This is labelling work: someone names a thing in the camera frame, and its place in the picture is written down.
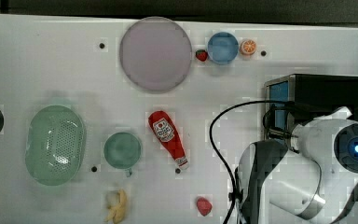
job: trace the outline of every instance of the white robot body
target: white robot body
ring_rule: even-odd
[[[348,120],[350,114],[343,113],[345,109],[304,126],[297,125],[290,147],[299,153],[274,140],[251,144],[245,150],[238,167],[243,190],[241,208],[250,208],[252,214],[241,211],[242,220],[247,217],[251,224],[269,223],[269,203],[310,223],[327,224],[341,219],[358,185],[358,122]],[[271,150],[280,154],[270,155]],[[255,205],[259,205],[258,211],[252,208]]]

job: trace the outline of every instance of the strawberry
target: strawberry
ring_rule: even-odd
[[[205,49],[199,49],[196,51],[196,58],[205,62],[208,59],[208,52]]]
[[[197,208],[203,216],[206,216],[211,212],[212,205],[206,198],[199,197],[197,199]]]

